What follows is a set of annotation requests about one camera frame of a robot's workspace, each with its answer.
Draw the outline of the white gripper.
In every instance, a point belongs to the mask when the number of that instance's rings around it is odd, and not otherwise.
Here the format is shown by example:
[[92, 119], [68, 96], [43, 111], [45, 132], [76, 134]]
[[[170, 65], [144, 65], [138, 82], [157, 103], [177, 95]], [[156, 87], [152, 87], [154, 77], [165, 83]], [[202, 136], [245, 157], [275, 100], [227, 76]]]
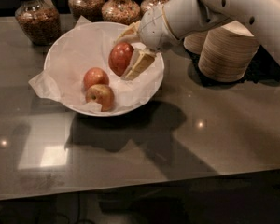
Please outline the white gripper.
[[121, 76], [124, 80], [134, 80], [155, 61], [155, 52], [165, 52], [179, 44], [165, 18], [163, 6], [148, 10], [142, 19], [129, 25], [116, 39], [118, 42], [141, 41], [148, 49], [135, 49], [130, 63]]

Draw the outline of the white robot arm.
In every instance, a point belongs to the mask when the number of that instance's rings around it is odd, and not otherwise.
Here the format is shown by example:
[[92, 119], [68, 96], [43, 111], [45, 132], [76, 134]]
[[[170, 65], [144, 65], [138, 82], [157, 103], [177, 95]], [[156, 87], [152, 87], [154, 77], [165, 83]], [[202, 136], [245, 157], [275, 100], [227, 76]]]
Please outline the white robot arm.
[[128, 26], [121, 39], [137, 38], [162, 52], [193, 33], [240, 22], [280, 66], [280, 0], [170, 0]]

